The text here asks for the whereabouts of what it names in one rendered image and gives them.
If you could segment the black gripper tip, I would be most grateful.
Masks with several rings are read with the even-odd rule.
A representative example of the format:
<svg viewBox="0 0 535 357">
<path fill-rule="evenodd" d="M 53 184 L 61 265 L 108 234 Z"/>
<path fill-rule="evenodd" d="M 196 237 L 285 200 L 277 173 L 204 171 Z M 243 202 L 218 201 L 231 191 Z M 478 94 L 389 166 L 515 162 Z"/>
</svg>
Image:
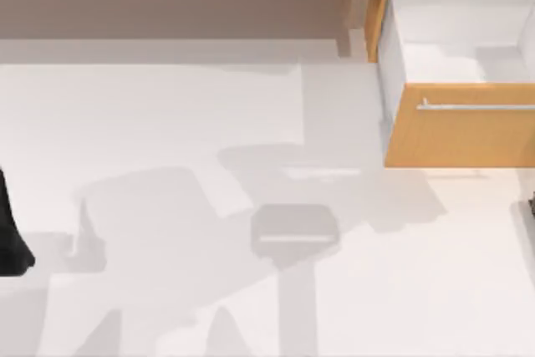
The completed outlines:
<svg viewBox="0 0 535 357">
<path fill-rule="evenodd" d="M 0 277 L 19 277 L 35 265 L 36 258 L 21 236 L 0 169 Z"/>
</svg>

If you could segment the pulled-out drawer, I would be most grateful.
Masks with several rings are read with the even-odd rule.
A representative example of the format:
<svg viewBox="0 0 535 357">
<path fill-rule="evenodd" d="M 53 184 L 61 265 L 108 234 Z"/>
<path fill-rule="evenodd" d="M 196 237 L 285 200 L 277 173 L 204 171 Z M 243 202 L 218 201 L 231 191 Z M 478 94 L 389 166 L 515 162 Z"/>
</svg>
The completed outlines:
<svg viewBox="0 0 535 357">
<path fill-rule="evenodd" d="M 387 0 L 378 67 L 387 152 L 407 83 L 535 83 L 535 0 Z"/>
</svg>

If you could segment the pale wooden drawer front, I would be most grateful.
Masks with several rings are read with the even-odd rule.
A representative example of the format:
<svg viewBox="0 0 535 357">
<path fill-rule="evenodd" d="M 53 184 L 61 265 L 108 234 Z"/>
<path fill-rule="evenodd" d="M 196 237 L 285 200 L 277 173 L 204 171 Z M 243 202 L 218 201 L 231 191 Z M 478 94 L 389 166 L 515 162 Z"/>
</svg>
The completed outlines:
<svg viewBox="0 0 535 357">
<path fill-rule="evenodd" d="M 435 104 L 535 105 L 535 83 L 405 84 L 390 168 L 535 167 L 535 111 L 417 110 Z"/>
</svg>

